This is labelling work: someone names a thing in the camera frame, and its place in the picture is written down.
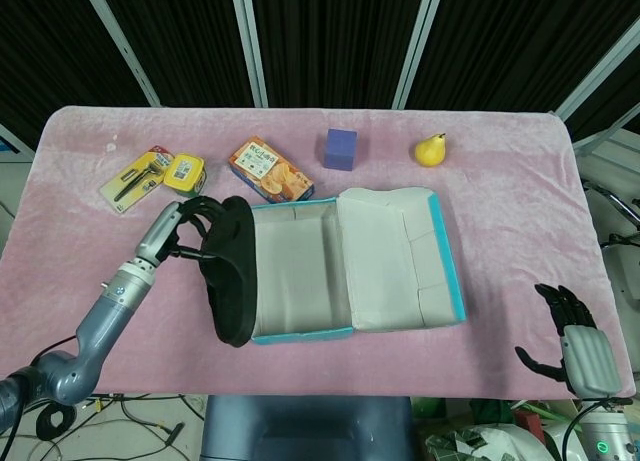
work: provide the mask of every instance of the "pink tablecloth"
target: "pink tablecloth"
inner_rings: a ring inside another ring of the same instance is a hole
[[[327,128],[359,133],[353,172],[324,169]],[[446,132],[433,169],[411,146]],[[101,392],[383,394],[563,398],[524,368],[514,346],[558,364],[560,346],[536,282],[562,283],[613,344],[623,394],[634,391],[613,294],[569,137],[547,114],[255,109],[65,108],[49,120],[0,261],[0,375],[69,336],[150,223],[177,196],[164,187],[124,215],[98,188],[154,144],[200,155],[204,193],[262,199],[226,165],[260,135],[317,183],[427,186],[440,195],[468,321],[449,328],[357,333],[342,341],[234,349],[216,338],[197,265],[171,259],[107,359]]]

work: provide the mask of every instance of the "purple block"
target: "purple block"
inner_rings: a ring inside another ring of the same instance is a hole
[[[357,137],[355,131],[330,129],[324,147],[324,167],[351,171],[356,157]]]

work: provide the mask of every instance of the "cardboard box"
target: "cardboard box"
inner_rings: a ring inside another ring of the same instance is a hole
[[[253,208],[258,344],[336,339],[465,320],[438,197],[352,188]]]
[[[233,153],[229,166],[270,203],[302,201],[314,191],[304,173],[257,136]]]

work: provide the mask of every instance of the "cable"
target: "cable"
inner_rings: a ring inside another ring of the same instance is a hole
[[[46,406],[49,403],[51,403],[51,401],[48,400],[48,399],[43,399],[41,401],[36,401],[35,403],[31,404],[28,408],[25,408],[22,414],[24,416],[25,414],[30,413],[32,411],[35,411],[36,409],[41,408],[43,406]],[[5,432],[6,432],[6,430],[0,432],[0,436],[3,435]]]
[[[184,403],[184,405],[185,405],[187,408],[189,408],[189,409],[191,410],[191,412],[192,412],[193,414],[195,414],[195,415],[196,415],[196,416],[198,416],[201,420],[203,420],[203,421],[204,421],[204,416],[202,416],[199,412],[197,412],[197,411],[195,410],[195,408],[194,408],[193,406],[191,406],[191,405],[189,404],[189,402],[186,400],[186,398],[185,398],[184,394],[181,394],[181,395],[179,395],[178,397],[179,397],[179,398],[180,398],[180,400]]]
[[[9,211],[9,208],[7,208],[7,206],[2,201],[0,201],[0,208],[2,208],[13,219],[16,219],[16,215]]]
[[[113,394],[93,394],[92,396],[89,396],[87,399],[89,400],[93,400],[93,399],[113,399],[115,401],[166,401],[169,399],[179,399],[180,396],[176,395],[176,396],[154,396],[154,397],[148,397],[151,396],[151,393],[148,394],[143,394],[142,396],[135,396],[135,397],[131,397],[131,396],[124,396],[122,394],[119,393],[113,393]]]
[[[16,376],[16,380],[18,380],[18,384],[20,385],[20,402],[18,404],[18,412],[16,413],[16,419],[13,421],[13,426],[11,427],[11,432],[7,437],[7,444],[4,445],[4,449],[2,450],[2,454],[0,455],[0,461],[6,461],[7,456],[9,456],[9,451],[11,450],[11,445],[13,441],[16,439],[16,435],[18,434],[18,427],[20,426],[20,421],[22,420],[22,413],[24,412],[24,405],[27,399],[27,392],[29,390],[28,381],[22,376]]]
[[[562,437],[562,461],[567,461],[567,447],[569,445],[569,436],[571,435],[573,428],[576,427],[576,424],[578,424],[582,418],[584,418],[587,414],[589,414],[594,409],[604,406],[605,404],[611,401],[614,401],[615,399],[617,398],[601,399],[597,403],[594,403],[588,408],[585,408],[584,410],[580,411],[576,415],[576,417],[571,420],[571,422],[569,423],[569,426],[567,427],[567,430],[564,432],[564,436]]]
[[[161,453],[162,451],[164,451],[168,447],[169,446],[163,446],[160,449],[156,449],[155,451],[150,451],[148,453],[140,454],[138,456],[131,456],[129,458],[113,458],[113,457],[109,457],[109,456],[98,456],[98,457],[91,457],[91,458],[69,459],[67,461],[133,461],[134,459],[142,459],[142,458],[146,458],[148,456],[153,456],[154,454]]]
[[[65,439],[67,439],[69,436],[71,436],[73,433],[75,433],[76,431],[78,431],[80,428],[82,428],[84,425],[86,425],[89,421],[91,421],[93,418],[95,418],[98,414],[102,413],[105,409],[107,409],[109,406],[111,406],[113,403],[115,403],[115,401],[109,401],[107,404],[105,404],[105,406],[100,410],[100,411],[96,411],[95,413],[93,413],[91,416],[89,416],[87,419],[85,419],[82,423],[80,423],[78,426],[76,426],[75,428],[73,428],[70,431],[67,431],[67,434],[65,434],[62,438],[60,438],[58,441],[56,441],[55,443],[53,443],[53,446],[51,446],[49,448],[49,450],[44,453],[44,456],[42,456],[40,458],[40,461],[44,461],[45,458],[47,457],[47,455],[51,452],[51,450],[58,446],[62,441],[64,441]]]
[[[71,341],[72,339],[75,339],[76,335],[74,334],[73,336],[69,336],[68,338],[63,339],[62,341],[58,341],[57,343],[52,344],[51,346],[47,346],[46,348],[44,348],[42,351],[40,351],[38,354],[36,354],[36,357],[33,358],[33,360],[31,361],[31,364],[29,366],[35,366],[36,363],[40,360],[40,358],[48,353],[49,351],[51,351],[53,348],[57,348],[58,346],[60,346],[61,344],[64,344],[66,342]]]
[[[9,436],[1,436],[0,439],[7,439],[8,437]],[[36,443],[36,445],[33,447],[31,452],[29,453],[29,456],[27,457],[27,461],[29,461],[31,459],[31,455],[36,450],[36,448],[38,446],[40,446],[40,444],[42,444],[42,443],[51,443],[52,445],[54,444],[53,441],[42,441],[42,440],[38,439],[37,436],[31,436],[29,434],[16,434],[16,438],[33,439],[33,440],[38,441],[38,443]],[[58,448],[57,446],[56,446],[56,454],[58,455],[58,458],[62,459],[62,451],[60,451],[60,448]]]
[[[131,420],[129,420],[129,419],[111,419],[111,420],[102,421],[102,422],[99,422],[99,423],[88,424],[88,425],[86,425],[86,426],[83,426],[81,429],[94,428],[94,427],[97,427],[97,426],[103,426],[103,425],[105,425],[105,424],[112,424],[112,423],[135,423],[135,424],[137,424],[138,426],[141,426],[141,427],[143,427],[144,429],[146,429],[147,431],[149,431],[149,433],[153,434],[153,435],[154,435],[156,438],[158,438],[158,439],[159,439],[159,440],[160,440],[160,441],[161,441],[165,446],[164,446],[162,449],[158,450],[158,451],[154,451],[154,452],[151,452],[151,453],[141,454],[141,455],[138,455],[138,456],[135,456],[135,457],[132,457],[132,458],[113,458],[113,457],[104,457],[104,458],[101,458],[101,457],[96,457],[96,458],[81,458],[82,460],[86,461],[86,460],[88,460],[88,459],[106,459],[106,460],[114,460],[114,459],[115,459],[115,460],[123,460],[123,459],[127,459],[127,460],[131,460],[131,459],[139,459],[139,458],[141,458],[141,457],[152,456],[153,454],[157,454],[157,453],[159,453],[160,451],[165,450],[166,448],[172,448],[172,449],[173,449],[174,451],[176,451],[176,452],[177,452],[177,453],[178,453],[178,454],[179,454],[179,455],[180,455],[180,456],[181,456],[185,461],[190,461],[190,460],[189,460],[189,457],[188,457],[184,452],[182,452],[181,450],[179,450],[177,447],[175,447],[175,446],[172,444],[172,443],[173,443],[173,441],[175,440],[175,438],[174,438],[174,439],[171,439],[171,437],[169,437],[169,438],[167,439],[167,441],[165,441],[164,439],[162,439],[162,437],[161,437],[161,436],[159,436],[159,435],[158,435],[156,432],[154,432],[151,428],[147,427],[147,426],[146,426],[146,425],[144,425],[144,424],[138,423],[137,421],[131,421]]]
[[[151,421],[145,421],[143,419],[137,418],[136,416],[134,416],[129,412],[129,410],[127,409],[127,406],[124,404],[124,401],[120,401],[120,407],[122,408],[122,412],[124,413],[124,415],[135,423],[142,424],[143,426],[152,426],[154,428],[160,428],[168,435],[171,435],[171,433],[173,432],[172,429],[169,429],[166,426],[162,426],[161,424],[153,423]]]

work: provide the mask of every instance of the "orange food box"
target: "orange food box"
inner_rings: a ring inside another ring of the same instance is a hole
[[[311,180],[258,136],[229,158],[231,170],[270,203],[302,201],[314,191]]]

